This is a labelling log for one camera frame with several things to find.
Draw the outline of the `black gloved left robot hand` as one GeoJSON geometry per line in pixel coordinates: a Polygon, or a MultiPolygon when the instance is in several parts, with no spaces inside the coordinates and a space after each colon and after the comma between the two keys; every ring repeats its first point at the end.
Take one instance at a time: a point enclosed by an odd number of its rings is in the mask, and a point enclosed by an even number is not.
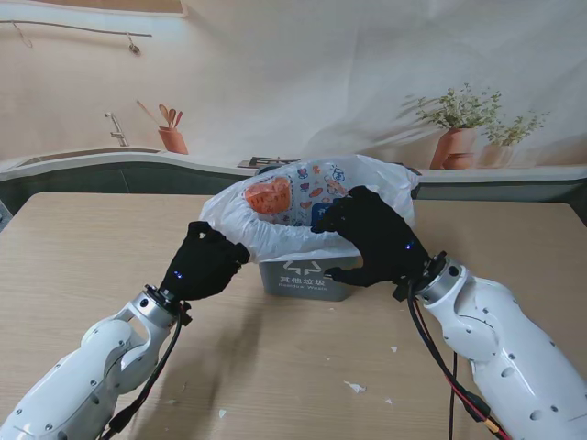
{"type": "Polygon", "coordinates": [[[222,292],[250,253],[229,241],[207,222],[188,225],[187,235],[172,259],[159,290],[176,301],[197,301],[222,292]]]}

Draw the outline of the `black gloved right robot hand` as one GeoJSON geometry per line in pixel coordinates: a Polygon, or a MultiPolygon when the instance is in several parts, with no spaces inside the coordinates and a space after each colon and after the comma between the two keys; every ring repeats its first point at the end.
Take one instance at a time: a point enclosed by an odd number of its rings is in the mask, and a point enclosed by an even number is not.
{"type": "Polygon", "coordinates": [[[400,285],[420,279],[430,261],[409,224],[365,186],[350,189],[333,203],[311,231],[336,233],[360,252],[360,267],[325,271],[336,282],[359,287],[383,281],[400,285]]]}

